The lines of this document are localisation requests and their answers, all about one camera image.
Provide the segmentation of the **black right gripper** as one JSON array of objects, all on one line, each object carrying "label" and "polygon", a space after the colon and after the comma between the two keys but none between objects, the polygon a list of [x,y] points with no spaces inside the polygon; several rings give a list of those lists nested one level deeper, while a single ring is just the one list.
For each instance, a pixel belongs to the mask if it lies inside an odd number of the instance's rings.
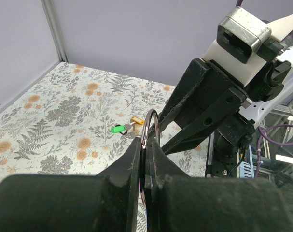
[{"label": "black right gripper", "polygon": [[171,122],[182,128],[163,152],[196,148],[245,101],[243,87],[215,61],[193,59],[158,117],[161,132]]}]

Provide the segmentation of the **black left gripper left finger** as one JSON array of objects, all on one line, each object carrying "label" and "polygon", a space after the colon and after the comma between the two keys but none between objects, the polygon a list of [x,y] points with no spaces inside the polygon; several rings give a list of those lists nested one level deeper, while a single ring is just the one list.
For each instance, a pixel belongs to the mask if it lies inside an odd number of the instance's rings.
[{"label": "black left gripper left finger", "polygon": [[16,174],[0,183],[0,232],[134,232],[140,138],[97,175]]}]

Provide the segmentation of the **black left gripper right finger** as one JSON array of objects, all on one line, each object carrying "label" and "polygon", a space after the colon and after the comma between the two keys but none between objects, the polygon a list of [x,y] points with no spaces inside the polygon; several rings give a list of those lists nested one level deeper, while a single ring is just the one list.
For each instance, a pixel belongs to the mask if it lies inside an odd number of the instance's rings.
[{"label": "black left gripper right finger", "polygon": [[197,178],[183,172],[155,139],[145,147],[150,232],[293,232],[284,198],[265,179]]}]

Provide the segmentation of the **silver metal keyring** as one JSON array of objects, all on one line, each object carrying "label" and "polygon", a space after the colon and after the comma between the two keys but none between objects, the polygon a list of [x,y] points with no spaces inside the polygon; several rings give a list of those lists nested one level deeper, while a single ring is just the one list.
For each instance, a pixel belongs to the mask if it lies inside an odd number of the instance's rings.
[{"label": "silver metal keyring", "polygon": [[159,131],[159,119],[158,114],[154,109],[151,109],[144,120],[144,125],[141,133],[141,146],[143,149],[146,148],[148,137],[151,131],[151,120],[154,118],[154,127],[155,127],[155,139],[160,143],[160,131]]}]

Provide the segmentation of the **green key tag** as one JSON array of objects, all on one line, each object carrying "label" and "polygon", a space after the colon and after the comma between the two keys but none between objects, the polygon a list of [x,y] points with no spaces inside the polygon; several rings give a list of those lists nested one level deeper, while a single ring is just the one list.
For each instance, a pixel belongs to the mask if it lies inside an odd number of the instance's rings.
[{"label": "green key tag", "polygon": [[111,133],[120,133],[122,135],[127,134],[127,128],[125,125],[116,125],[111,128]]}]

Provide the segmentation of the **yellow key tag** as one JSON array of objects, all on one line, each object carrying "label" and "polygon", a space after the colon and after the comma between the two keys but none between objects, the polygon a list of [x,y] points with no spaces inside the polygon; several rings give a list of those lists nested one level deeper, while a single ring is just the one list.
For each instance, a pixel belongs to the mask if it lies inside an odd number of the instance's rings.
[{"label": "yellow key tag", "polygon": [[139,118],[139,117],[137,117],[137,116],[133,116],[133,117],[131,118],[131,120],[132,120],[133,122],[135,122],[136,124],[139,124],[139,125],[143,125],[143,124],[144,124],[144,120],[141,119],[141,118]]}]

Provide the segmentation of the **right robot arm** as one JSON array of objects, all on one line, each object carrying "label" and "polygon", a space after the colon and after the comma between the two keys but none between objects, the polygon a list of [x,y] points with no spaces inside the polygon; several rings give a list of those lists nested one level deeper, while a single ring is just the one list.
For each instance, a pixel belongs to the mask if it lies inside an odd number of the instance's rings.
[{"label": "right robot arm", "polygon": [[181,128],[163,146],[163,152],[173,154],[191,150],[217,132],[215,161],[232,158],[236,153],[244,161],[255,120],[242,116],[240,107],[246,99],[256,104],[269,103],[283,93],[283,80],[292,69],[290,62],[275,59],[283,48],[273,39],[262,44],[258,56],[266,58],[267,62],[248,85],[240,83],[213,60],[192,60],[159,115],[161,130],[171,122]]}]

